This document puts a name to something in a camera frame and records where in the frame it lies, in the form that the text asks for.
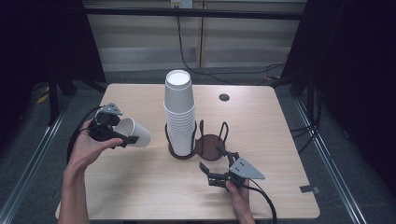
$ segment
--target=black cable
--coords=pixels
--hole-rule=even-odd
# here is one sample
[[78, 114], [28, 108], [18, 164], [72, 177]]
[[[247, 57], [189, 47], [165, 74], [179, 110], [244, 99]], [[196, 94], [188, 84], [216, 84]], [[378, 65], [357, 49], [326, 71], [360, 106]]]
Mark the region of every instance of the black cable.
[[293, 132], [299, 132], [299, 131], [307, 130], [307, 129], [310, 129], [310, 128], [313, 128], [313, 127], [315, 127], [315, 125], [314, 125], [314, 124], [310, 124], [310, 125], [305, 126], [305, 127], [303, 127], [303, 128], [290, 129], [290, 132], [291, 132], [291, 133], [293, 133]]
[[317, 136], [317, 134], [318, 134], [318, 128], [316, 128], [316, 129], [314, 130], [314, 133], [313, 133], [312, 136], [308, 139], [308, 141], [305, 143], [305, 145], [303, 145], [303, 147], [300, 148], [300, 149], [298, 150], [298, 153], [301, 153], [302, 151], [304, 151], [304, 150], [306, 149], [306, 147], [309, 145], [309, 143], [311, 143], [311, 141]]
[[102, 107], [101, 107], [101, 106], [97, 106], [97, 107], [91, 109], [90, 112], [88, 112], [88, 113], [84, 116], [84, 118], [79, 122], [77, 128], [74, 130], [73, 135], [72, 135], [72, 137], [70, 138], [69, 145], [68, 145], [68, 147], [67, 147], [67, 155], [66, 155], [66, 161], [67, 161], [67, 163], [69, 163], [69, 161], [70, 161], [70, 156], [72, 155], [73, 147], [74, 147], [74, 144], [76, 143], [77, 137], [78, 137], [79, 133], [80, 133], [81, 131], [83, 131], [83, 130], [80, 130], [81, 125], [84, 123], [84, 121], [87, 119], [87, 117], [88, 117], [93, 111], [98, 110], [98, 109], [100, 109], [100, 108], [102, 108]]
[[320, 94], [320, 92], [318, 91], [318, 89], [316, 89], [316, 93], [317, 93], [317, 99], [316, 99], [316, 103], [317, 103], [317, 107], [318, 107], [318, 117], [315, 119], [314, 123], [309, 125], [308, 127], [306, 127], [307, 131], [312, 131], [312, 129], [314, 129], [311, 137], [308, 139], [308, 141], [303, 145], [302, 148], [300, 148], [298, 150], [298, 153], [301, 153], [302, 151], [304, 151], [306, 149], [306, 147], [309, 145], [309, 143], [317, 136], [318, 134], [318, 130], [319, 130], [319, 124], [320, 124], [320, 117], [321, 117], [321, 110], [322, 110], [322, 102], [323, 102], [323, 96]]
[[[177, 17], [177, 30], [178, 30], [178, 43], [179, 43], [179, 50], [180, 50], [181, 61], [183, 62], [184, 66], [185, 66], [190, 72], [193, 72], [193, 73], [198, 74], [198, 75], [213, 77], [213, 78], [215, 78], [215, 79], [217, 79], [217, 80], [219, 80], [219, 81], [221, 81], [221, 82], [225, 82], [225, 83], [230, 84], [230, 85], [236, 85], [236, 84], [234, 84], [234, 83], [231, 83], [231, 82], [229, 82], [229, 81], [226, 81], [226, 80], [221, 79], [221, 78], [218, 78], [218, 77], [215, 77], [215, 76], [213, 76], [213, 75], [230, 75], [230, 74], [238, 74], [238, 75], [244, 75], [244, 74], [245, 74], [245, 75], [251, 75], [251, 74], [259, 74], [259, 73], [267, 73], [267, 77], [265, 77], [265, 80], [266, 80], [266, 79], [268, 78], [268, 72], [269, 72], [269, 71], [274, 70], [274, 69], [276, 69], [277, 67], [279, 67], [279, 66], [285, 64], [285, 63], [274, 63], [274, 64], [270, 64], [270, 65], [268, 65], [268, 66], [266, 67], [266, 69], [261, 70], [261, 71], [255, 71], [255, 72], [216, 72], [216, 73], [203, 73], [203, 72], [194, 71], [194, 70], [192, 70], [192, 69], [187, 65], [186, 59], [185, 59], [185, 57], [184, 57], [183, 43], [182, 43], [182, 40], [181, 40], [181, 31], [180, 31], [180, 30], [181, 30], [181, 28], [180, 28], [180, 17]], [[262, 82], [256, 84], [256, 86], [261, 85], [264, 81], [262, 81]]]
[[290, 83], [290, 81], [294, 78], [297, 77], [300, 74], [300, 70], [295, 71], [293, 74], [287, 76], [287, 77], [281, 77], [279, 80], [271, 83], [269, 86], [276, 89], [278, 86], [283, 85], [284, 83]]
[[251, 190], [257, 191], [265, 198], [265, 200], [268, 202], [268, 204], [270, 205], [270, 208], [271, 208], [271, 212], [272, 212], [272, 216], [273, 216], [272, 223], [276, 224], [277, 223], [276, 210], [275, 210], [274, 204], [272, 203], [271, 199], [268, 197], [268, 195], [265, 193], [265, 191], [254, 180], [252, 180], [252, 179], [249, 179], [249, 180], [251, 180], [259, 189], [255, 189], [253, 187], [246, 186], [246, 185], [242, 185], [242, 187], [245, 189], [251, 189]]
[[48, 83], [47, 82], [43, 82], [43, 83], [37, 84], [36, 86], [34, 86], [32, 88], [32, 91], [37, 91], [37, 90], [42, 89], [44, 87], [48, 87]]
[[310, 128], [305, 128], [305, 130], [304, 130], [303, 132], [294, 135], [292, 138], [293, 138], [293, 139], [296, 139], [296, 138], [299, 138], [299, 137], [305, 135], [307, 132], [309, 132], [309, 130], [310, 130], [311, 128], [312, 128], [312, 127], [310, 127]]

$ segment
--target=electrical outlet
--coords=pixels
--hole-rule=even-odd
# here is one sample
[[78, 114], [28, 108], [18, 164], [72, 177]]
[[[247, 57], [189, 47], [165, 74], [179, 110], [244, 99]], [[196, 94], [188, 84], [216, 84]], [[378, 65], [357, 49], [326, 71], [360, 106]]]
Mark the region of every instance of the electrical outlet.
[[181, 0], [181, 8], [192, 8], [192, 0]]
[[171, 8], [180, 8], [181, 0], [171, 0]]

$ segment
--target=cup holder stand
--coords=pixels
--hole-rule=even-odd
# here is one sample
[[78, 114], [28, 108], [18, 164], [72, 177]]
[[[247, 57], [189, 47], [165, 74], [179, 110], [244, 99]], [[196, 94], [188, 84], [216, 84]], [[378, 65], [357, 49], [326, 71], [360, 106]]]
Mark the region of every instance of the cup holder stand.
[[[221, 139], [221, 135], [223, 132], [224, 127], [226, 128], [225, 134], [224, 134], [224, 139]], [[192, 132], [191, 135], [191, 148], [194, 146], [194, 141], [195, 141], [195, 148], [191, 150], [191, 153], [186, 156], [178, 156], [174, 149], [172, 148], [171, 141], [169, 140], [169, 135], [167, 131], [167, 124], [165, 124], [165, 135], [166, 139], [168, 140], [169, 143], [169, 152], [170, 154], [178, 159], [178, 160], [187, 160], [191, 157], [193, 157], [195, 154], [198, 154], [201, 158], [203, 158], [206, 161], [216, 161], [221, 158], [221, 154], [219, 151], [216, 149], [216, 147], [223, 147], [225, 149], [225, 141], [227, 140], [228, 136], [228, 124], [226, 122], [223, 122], [221, 125], [220, 133], [219, 135], [215, 134], [204, 134], [204, 121], [201, 120], [199, 124], [200, 132], [201, 132], [201, 138], [195, 139], [195, 133], [197, 131], [197, 124], [195, 122], [195, 129]]]

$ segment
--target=wrist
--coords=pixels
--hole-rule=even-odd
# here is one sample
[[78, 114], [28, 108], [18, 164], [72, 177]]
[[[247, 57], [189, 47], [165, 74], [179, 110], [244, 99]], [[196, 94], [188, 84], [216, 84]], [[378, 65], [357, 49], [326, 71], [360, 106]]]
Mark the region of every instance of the wrist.
[[239, 224], [254, 224], [256, 223], [253, 215], [250, 212], [245, 213], [244, 215], [237, 217]]
[[81, 178], [84, 178], [86, 168], [75, 165], [67, 164], [66, 169], [64, 169], [64, 184], [74, 185]]

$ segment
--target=stack of paper cups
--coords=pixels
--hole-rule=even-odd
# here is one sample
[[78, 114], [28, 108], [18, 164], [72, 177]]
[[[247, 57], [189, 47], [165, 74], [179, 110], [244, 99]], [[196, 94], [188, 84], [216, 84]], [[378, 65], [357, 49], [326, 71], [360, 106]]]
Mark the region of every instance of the stack of paper cups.
[[188, 72], [174, 70], [168, 73], [163, 106], [167, 123], [166, 131], [175, 154], [189, 155], [193, 150], [191, 140], [195, 129], [195, 102]]

